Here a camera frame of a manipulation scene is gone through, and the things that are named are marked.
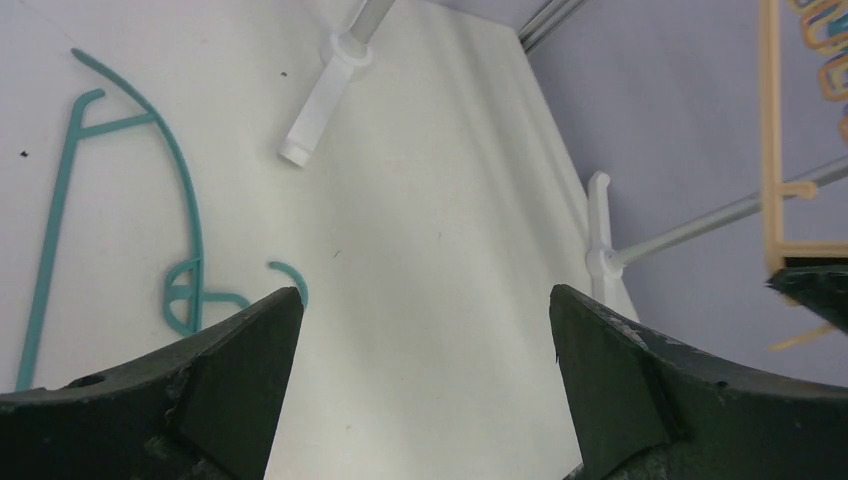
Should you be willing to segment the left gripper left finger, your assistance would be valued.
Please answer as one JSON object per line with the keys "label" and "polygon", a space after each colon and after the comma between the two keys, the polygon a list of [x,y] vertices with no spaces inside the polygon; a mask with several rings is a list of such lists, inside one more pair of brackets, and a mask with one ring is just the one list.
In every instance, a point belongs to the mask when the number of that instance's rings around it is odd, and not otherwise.
{"label": "left gripper left finger", "polygon": [[304,308],[284,287],[65,387],[1,398],[5,479],[260,479]]}

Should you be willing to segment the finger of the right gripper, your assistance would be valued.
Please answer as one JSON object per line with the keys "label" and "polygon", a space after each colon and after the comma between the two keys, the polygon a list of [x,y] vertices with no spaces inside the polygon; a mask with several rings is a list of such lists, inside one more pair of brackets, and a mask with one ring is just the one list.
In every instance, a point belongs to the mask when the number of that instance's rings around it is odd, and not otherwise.
{"label": "finger of the right gripper", "polygon": [[767,286],[847,333],[846,264],[790,264],[774,273]]}

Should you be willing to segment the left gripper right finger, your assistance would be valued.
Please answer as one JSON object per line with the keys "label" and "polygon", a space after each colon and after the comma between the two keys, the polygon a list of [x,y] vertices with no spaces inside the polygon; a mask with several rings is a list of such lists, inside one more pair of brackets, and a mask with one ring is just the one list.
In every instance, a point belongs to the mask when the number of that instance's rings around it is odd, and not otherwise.
{"label": "left gripper right finger", "polygon": [[847,391],[743,366],[568,285],[550,294],[575,479],[843,479]]}

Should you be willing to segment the peach plastic hanger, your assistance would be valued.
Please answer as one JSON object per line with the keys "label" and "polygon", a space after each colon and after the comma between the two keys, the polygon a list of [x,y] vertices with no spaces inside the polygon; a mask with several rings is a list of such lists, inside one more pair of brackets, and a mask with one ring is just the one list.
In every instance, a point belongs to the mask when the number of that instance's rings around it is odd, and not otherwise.
{"label": "peach plastic hanger", "polygon": [[786,268],[788,259],[843,260],[845,241],[787,241],[784,238],[784,200],[813,200],[812,181],[783,178],[780,3],[762,0],[758,8],[758,79],[760,105],[760,204],[764,262],[769,273]]}

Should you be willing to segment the teal plastic hanger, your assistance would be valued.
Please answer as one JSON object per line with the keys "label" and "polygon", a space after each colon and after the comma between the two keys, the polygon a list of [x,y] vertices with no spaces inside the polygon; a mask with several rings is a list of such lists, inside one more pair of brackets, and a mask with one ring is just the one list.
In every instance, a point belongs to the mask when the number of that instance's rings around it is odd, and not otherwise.
{"label": "teal plastic hanger", "polygon": [[56,387],[257,300],[210,278],[164,116],[79,48],[1,57],[1,389]]}

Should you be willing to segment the orange wavy hanger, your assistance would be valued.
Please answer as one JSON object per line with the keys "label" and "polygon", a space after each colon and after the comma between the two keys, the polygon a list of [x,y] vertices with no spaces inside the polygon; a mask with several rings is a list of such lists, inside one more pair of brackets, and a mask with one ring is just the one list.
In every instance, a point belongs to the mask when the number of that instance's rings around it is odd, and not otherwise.
{"label": "orange wavy hanger", "polygon": [[816,74],[817,83],[825,100],[842,106],[837,129],[844,144],[847,144],[847,35],[842,41],[829,39],[827,24],[799,23],[799,29],[804,45],[825,58]]}

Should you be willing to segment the yellow wavy hanger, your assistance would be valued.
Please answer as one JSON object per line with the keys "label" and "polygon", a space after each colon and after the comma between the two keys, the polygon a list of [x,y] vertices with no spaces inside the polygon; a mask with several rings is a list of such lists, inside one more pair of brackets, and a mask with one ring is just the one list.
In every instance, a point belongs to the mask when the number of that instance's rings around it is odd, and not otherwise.
{"label": "yellow wavy hanger", "polygon": [[801,25],[835,22],[847,14],[847,3],[840,0],[788,0],[790,10]]}

